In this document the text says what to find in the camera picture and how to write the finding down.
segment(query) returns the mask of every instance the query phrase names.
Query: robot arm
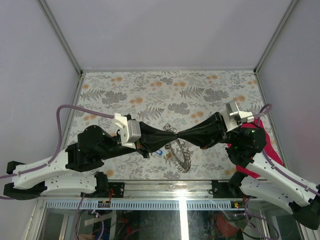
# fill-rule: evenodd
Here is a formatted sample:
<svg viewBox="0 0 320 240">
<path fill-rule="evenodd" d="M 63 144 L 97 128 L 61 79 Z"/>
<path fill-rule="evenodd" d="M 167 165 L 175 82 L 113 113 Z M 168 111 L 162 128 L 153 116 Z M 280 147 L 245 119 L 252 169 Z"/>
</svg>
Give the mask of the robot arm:
<svg viewBox="0 0 320 240">
<path fill-rule="evenodd" d="M 90 171 L 101 167 L 104 164 L 102 160 L 133 152 L 148 158 L 149 153 L 180 138 L 201 149 L 218 143 L 231 144 L 226 152 L 232 163 L 272 183 L 263 183 L 236 172 L 229 181 L 229 189 L 235 195 L 240 193 L 264 199 L 285 209 L 306 227 L 317 229 L 320 225 L 318 186 L 276 162 L 270 163 L 262 153 L 267 144 L 264 129 L 241 128 L 243 123 L 253 122 L 254 118 L 251 112 L 239 111 L 235 102 L 229 102 L 222 112 L 214 113 L 192 128 L 172 133 L 138 122 L 130 115 L 116 113 L 113 122 L 120 128 L 117 136 L 110 136 L 99 126 L 92 125 L 78 135 L 77 143 L 69 145 L 51 164 L 39 170 L 20 174 L 46 164 L 49 159 L 32 164 L 9 162 L 7 173 L 16 176 L 12 177 L 12 183 L 5 185 L 4 195 L 17 200 L 79 192 L 88 194 L 88 197 L 108 197 L 108 179 L 102 172 L 89 177 L 64 175 Z"/>
</svg>

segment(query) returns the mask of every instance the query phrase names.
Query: glass panel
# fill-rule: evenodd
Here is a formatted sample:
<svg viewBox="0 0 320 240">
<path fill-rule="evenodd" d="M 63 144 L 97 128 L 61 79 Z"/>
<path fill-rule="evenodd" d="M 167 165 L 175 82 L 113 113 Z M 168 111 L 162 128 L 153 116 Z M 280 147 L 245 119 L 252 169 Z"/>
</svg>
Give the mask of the glass panel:
<svg viewBox="0 0 320 240">
<path fill-rule="evenodd" d="M 96 210 L 102 222 L 91 210 L 47 210 L 39 240 L 250 240 L 260 236 L 249 226 L 244 216 L 244 204 L 233 202 L 230 210 L 188 210 L 183 200 L 179 210 Z M 269 224 L 251 217 L 260 233 L 276 238 L 274 225 L 281 240 L 302 240 L 293 217 L 268 202 L 253 199 L 249 213 L 266 218 Z"/>
</svg>

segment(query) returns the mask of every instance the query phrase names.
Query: black bracket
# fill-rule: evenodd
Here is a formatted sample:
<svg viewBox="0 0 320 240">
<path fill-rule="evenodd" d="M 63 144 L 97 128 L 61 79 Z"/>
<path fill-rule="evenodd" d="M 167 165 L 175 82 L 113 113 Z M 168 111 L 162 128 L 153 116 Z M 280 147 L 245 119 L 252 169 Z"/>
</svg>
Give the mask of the black bracket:
<svg viewBox="0 0 320 240">
<path fill-rule="evenodd" d="M 109 182 L 109 191 L 113 191 L 113 199 L 122 199 L 125 194 L 125 183 L 124 182 Z"/>
<path fill-rule="evenodd" d="M 235 196 L 229 191 L 229 185 L 227 181 L 212 180 L 212 194 L 214 199 L 232 199 Z"/>
</svg>

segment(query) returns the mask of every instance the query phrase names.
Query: red wire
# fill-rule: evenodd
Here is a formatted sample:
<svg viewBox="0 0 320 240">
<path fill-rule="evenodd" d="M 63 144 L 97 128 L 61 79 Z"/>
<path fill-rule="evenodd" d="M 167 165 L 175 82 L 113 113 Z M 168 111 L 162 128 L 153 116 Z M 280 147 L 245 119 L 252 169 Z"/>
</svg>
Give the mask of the red wire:
<svg viewBox="0 0 320 240">
<path fill-rule="evenodd" d="M 242 203 L 244 203 L 247 199 L 247 195 L 244 195 L 243 199 L 242 199 Z"/>
<path fill-rule="evenodd" d="M 110 207 L 111 207 L 111 199 L 112 199 L 113 194 L 114 194 L 114 190 L 111 188 L 111 189 L 109 190 L 109 202 L 110 202 Z"/>
</svg>

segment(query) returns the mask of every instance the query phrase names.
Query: aluminum frame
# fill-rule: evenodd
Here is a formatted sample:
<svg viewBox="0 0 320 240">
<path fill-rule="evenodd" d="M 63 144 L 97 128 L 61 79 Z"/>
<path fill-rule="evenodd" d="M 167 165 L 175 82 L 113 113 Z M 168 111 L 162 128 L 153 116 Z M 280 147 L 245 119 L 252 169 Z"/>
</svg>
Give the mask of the aluminum frame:
<svg viewBox="0 0 320 240">
<path fill-rule="evenodd" d="M 254 68 L 254 72 L 259 72 L 262 65 L 264 64 L 265 60 L 267 59 L 271 49 L 273 48 L 275 42 L 278 39 L 278 36 L 280 35 L 280 33 L 282 32 L 282 30 L 284 29 L 284 26 L 286 25 L 286 22 L 288 21 L 290 15 L 292 14 L 292 12 L 294 11 L 294 9 L 296 8 L 297 4 L 300 2 L 300 0 L 291 0 L 289 6 L 287 7 L 283 17 L 281 18 L 278 26 L 276 27 L 269 43 L 267 44 L 261 58 L 259 59 L 258 63 L 256 64 L 255 68 Z"/>
<path fill-rule="evenodd" d="M 64 34 L 62 33 L 53 13 L 51 12 L 46 0 L 36 0 L 37 3 L 39 4 L 41 10 L 43 11 L 43 14 L 47 18 L 49 24 L 51 25 L 51 28 L 53 32 L 55 33 L 56 37 L 58 38 L 61 47 L 63 48 L 65 54 L 69 58 L 70 62 L 72 63 L 75 71 L 78 73 L 79 76 L 82 74 L 82 68 L 79 65 L 76 57 L 74 56 L 73 52 L 71 51 L 71 48 L 65 39 Z"/>
</svg>

